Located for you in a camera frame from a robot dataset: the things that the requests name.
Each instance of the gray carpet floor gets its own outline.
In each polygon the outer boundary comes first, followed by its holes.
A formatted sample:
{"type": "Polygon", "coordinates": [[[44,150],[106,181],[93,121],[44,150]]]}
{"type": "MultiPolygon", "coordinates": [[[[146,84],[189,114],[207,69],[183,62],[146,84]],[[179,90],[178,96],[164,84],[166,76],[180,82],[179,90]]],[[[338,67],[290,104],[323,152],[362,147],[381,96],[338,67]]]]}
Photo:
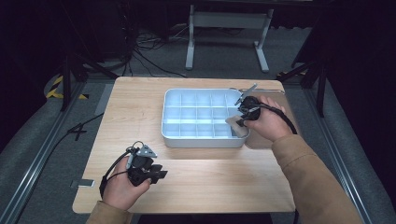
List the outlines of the gray carpet floor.
{"type": "MultiPolygon", "coordinates": [[[[261,71],[252,47],[253,41],[260,36],[257,31],[243,30],[237,35],[215,29],[198,32],[194,66],[191,71],[184,69],[187,53],[186,35],[170,38],[170,43],[159,49],[141,50],[141,52],[162,69],[187,77],[275,79],[279,72],[291,69],[291,62],[309,32],[310,29],[270,29],[264,44],[264,53],[270,67],[270,72],[267,74],[261,71]]],[[[140,77],[178,77],[158,69],[138,55],[132,58],[130,66],[131,69],[127,67],[125,72],[123,67],[114,72],[120,76],[124,74],[140,77]]],[[[47,93],[56,77],[57,74],[54,74],[54,78],[49,80],[43,94],[47,93]]],[[[299,77],[294,77],[286,81],[285,89],[301,135],[337,176],[327,142],[315,120],[316,111],[310,109],[304,94],[305,90],[294,84],[298,79],[299,77]]],[[[82,90],[83,94],[89,94],[89,99],[77,100],[72,105],[58,139],[70,128],[103,112],[113,83],[114,80],[102,74],[90,74],[82,90]]],[[[389,196],[367,160],[329,83],[326,86],[324,103],[324,120],[340,149],[340,154],[351,173],[372,223],[396,223],[389,196]]],[[[49,98],[0,154],[2,213],[46,140],[54,121],[59,116],[61,106],[62,99],[49,98]]],[[[77,189],[71,188],[70,184],[73,180],[82,177],[100,122],[101,118],[98,118],[87,123],[84,125],[84,130],[87,132],[77,141],[76,135],[70,134],[55,148],[21,214],[19,223],[84,223],[86,221],[87,214],[76,214],[72,210],[77,189]]],[[[293,213],[271,214],[271,217],[273,223],[292,223],[293,213]]]]}

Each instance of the white storage box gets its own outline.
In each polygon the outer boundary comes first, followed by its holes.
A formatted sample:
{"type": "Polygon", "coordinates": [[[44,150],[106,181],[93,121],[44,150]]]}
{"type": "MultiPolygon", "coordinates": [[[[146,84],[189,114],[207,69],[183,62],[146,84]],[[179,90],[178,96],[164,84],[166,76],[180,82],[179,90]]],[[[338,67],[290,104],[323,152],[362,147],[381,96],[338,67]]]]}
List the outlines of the white storage box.
{"type": "Polygon", "coordinates": [[[164,96],[162,134],[168,147],[241,147],[225,122],[242,115],[234,105],[241,92],[233,89],[171,89],[164,96]]]}

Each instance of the forearm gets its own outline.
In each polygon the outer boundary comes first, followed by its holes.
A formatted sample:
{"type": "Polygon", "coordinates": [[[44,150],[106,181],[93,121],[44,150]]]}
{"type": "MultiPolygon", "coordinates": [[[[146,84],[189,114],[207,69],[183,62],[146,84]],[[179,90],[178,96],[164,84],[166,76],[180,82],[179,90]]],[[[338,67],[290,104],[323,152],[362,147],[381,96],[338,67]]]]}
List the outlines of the forearm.
{"type": "Polygon", "coordinates": [[[273,151],[303,223],[361,223],[335,177],[300,136],[276,140],[273,151]]]}
{"type": "Polygon", "coordinates": [[[132,217],[132,214],[128,211],[124,211],[103,202],[97,202],[96,206],[93,208],[87,223],[130,223],[128,222],[132,217]]]}

